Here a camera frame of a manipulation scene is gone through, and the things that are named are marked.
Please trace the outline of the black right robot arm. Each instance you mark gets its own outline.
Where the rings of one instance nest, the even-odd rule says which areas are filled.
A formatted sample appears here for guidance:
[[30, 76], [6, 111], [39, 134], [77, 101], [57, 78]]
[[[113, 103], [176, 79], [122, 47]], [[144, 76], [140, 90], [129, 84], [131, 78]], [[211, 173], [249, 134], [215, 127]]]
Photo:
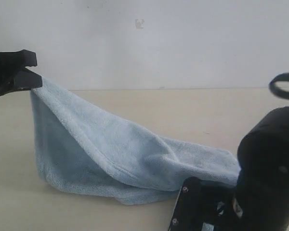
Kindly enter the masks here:
[[289, 226], [289, 106], [269, 112], [240, 142], [236, 185], [187, 178], [171, 231], [285, 231]]

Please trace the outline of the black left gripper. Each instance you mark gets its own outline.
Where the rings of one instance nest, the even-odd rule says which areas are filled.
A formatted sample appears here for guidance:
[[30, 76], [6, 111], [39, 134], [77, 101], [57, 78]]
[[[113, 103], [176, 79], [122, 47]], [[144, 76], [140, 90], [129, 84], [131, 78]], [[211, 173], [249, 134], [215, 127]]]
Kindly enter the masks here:
[[37, 66], [35, 52], [0, 52], [0, 96], [42, 87], [42, 77], [25, 67]]

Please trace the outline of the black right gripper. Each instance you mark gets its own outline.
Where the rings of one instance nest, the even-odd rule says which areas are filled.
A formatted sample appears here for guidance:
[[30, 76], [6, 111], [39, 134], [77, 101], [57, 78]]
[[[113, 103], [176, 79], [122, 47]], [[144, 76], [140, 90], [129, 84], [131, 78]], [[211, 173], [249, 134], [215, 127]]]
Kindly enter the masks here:
[[178, 194], [170, 231], [237, 231], [235, 186], [188, 177]]

